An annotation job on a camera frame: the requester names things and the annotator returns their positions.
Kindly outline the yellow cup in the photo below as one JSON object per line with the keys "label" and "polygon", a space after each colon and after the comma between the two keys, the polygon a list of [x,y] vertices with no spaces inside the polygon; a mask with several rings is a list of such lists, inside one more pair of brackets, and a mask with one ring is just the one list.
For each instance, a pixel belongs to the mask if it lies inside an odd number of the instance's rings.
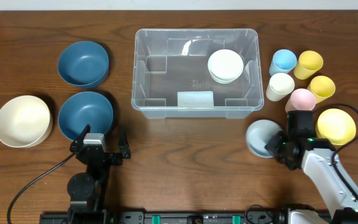
{"label": "yellow cup", "polygon": [[312,50],[304,51],[293,70],[294,76],[300,80],[306,80],[323,66],[322,56]]}
{"label": "yellow cup", "polygon": [[320,103],[335,94],[336,86],[329,77],[320,75],[310,81],[307,89],[312,92],[316,103]]}

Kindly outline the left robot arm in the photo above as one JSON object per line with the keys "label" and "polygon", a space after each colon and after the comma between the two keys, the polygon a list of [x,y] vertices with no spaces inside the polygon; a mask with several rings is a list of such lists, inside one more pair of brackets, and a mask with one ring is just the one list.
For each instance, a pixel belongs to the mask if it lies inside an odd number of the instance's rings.
{"label": "left robot arm", "polygon": [[111,212],[103,207],[110,168],[121,166],[124,159],[131,158],[124,130],[118,140],[119,151],[108,152],[104,135],[91,133],[90,129],[86,125],[70,145],[70,152],[86,165],[86,171],[75,174],[68,182],[70,207],[64,223],[112,223]]}

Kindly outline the small yellow bowl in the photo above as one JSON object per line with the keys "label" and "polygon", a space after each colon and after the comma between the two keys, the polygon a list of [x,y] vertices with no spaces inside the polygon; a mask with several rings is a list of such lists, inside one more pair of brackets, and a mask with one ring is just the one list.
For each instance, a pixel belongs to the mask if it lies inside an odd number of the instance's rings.
{"label": "small yellow bowl", "polygon": [[332,108],[323,111],[316,122],[316,134],[328,139],[331,144],[342,146],[356,136],[356,124],[352,117],[343,110]]}

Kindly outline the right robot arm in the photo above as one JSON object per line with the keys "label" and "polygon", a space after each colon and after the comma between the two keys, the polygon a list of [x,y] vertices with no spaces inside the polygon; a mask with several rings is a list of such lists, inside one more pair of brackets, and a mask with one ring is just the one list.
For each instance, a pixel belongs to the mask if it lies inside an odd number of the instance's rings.
{"label": "right robot arm", "polygon": [[358,187],[344,170],[334,146],[321,138],[275,134],[265,149],[290,170],[301,169],[314,183],[331,223],[358,223]]}

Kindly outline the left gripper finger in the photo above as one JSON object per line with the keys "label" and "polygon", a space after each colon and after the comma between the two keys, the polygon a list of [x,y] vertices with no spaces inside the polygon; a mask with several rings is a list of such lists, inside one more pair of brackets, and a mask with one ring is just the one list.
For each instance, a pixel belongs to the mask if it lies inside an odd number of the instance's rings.
{"label": "left gripper finger", "polygon": [[126,138],[126,130],[124,128],[121,128],[121,132],[118,140],[118,148],[119,148],[119,153],[123,159],[131,158],[131,150]]}
{"label": "left gripper finger", "polygon": [[84,138],[90,132],[90,125],[87,124],[82,132],[79,134],[76,140],[74,140],[70,145],[70,152],[80,153],[84,148]]}

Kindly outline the small grey bowl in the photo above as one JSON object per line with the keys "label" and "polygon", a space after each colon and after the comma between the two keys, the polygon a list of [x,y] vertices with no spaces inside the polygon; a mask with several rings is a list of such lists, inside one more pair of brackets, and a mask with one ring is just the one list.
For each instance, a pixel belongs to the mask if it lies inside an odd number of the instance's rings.
{"label": "small grey bowl", "polygon": [[279,131],[282,128],[271,120],[260,119],[253,122],[246,131],[246,144],[250,152],[258,157],[271,158],[272,155],[265,146]]}

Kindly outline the small white bowl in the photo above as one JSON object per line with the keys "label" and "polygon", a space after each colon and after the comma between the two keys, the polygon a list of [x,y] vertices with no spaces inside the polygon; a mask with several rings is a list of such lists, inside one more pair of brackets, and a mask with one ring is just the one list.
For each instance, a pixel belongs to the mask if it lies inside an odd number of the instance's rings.
{"label": "small white bowl", "polygon": [[213,80],[228,84],[239,78],[244,70],[244,62],[235,51],[222,49],[214,52],[208,59],[208,70]]}

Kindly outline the pink cup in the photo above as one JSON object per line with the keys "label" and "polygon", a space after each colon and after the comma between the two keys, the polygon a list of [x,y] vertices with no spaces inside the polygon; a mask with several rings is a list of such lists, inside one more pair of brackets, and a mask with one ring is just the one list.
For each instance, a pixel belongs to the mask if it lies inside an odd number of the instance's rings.
{"label": "pink cup", "polygon": [[316,105],[316,99],[312,92],[307,89],[300,88],[292,92],[286,105],[285,111],[305,110],[311,111]]}

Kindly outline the light blue cup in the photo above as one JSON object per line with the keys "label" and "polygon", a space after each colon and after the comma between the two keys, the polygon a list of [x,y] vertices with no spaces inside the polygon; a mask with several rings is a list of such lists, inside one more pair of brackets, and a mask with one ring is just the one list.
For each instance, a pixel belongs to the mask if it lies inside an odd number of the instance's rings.
{"label": "light blue cup", "polygon": [[288,49],[280,49],[273,55],[269,68],[269,74],[273,76],[276,73],[289,73],[297,64],[296,55]]}

